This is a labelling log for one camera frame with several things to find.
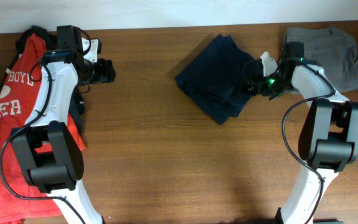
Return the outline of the dark teal shorts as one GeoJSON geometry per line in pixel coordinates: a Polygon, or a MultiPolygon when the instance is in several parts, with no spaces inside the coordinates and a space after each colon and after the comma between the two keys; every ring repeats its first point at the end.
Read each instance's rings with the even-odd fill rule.
{"type": "Polygon", "coordinates": [[[262,74],[257,59],[219,34],[176,77],[180,90],[218,124],[238,117],[251,96],[247,81],[262,74]]]}

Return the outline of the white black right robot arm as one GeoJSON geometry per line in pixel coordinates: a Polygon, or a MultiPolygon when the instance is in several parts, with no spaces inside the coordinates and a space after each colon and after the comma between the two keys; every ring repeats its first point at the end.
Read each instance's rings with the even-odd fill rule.
{"type": "Polygon", "coordinates": [[[331,182],[358,157],[358,102],[338,92],[317,62],[305,59],[301,42],[285,44],[280,61],[264,52],[256,62],[262,73],[247,80],[248,93],[274,99],[295,90],[303,97],[282,119],[283,142],[300,163],[300,171],[273,221],[311,224],[331,182]],[[309,111],[295,153],[287,139],[286,122],[290,113],[303,104],[309,111]]]}

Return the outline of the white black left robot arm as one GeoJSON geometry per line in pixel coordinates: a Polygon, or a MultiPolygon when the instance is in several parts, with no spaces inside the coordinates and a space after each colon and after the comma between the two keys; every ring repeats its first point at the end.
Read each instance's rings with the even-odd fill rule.
{"type": "Polygon", "coordinates": [[[98,58],[102,43],[79,27],[57,27],[57,43],[37,65],[42,75],[34,108],[21,128],[5,142],[11,145],[29,186],[53,200],[68,223],[104,223],[83,185],[84,161],[68,130],[68,112],[77,85],[111,83],[111,60],[98,58]]]}

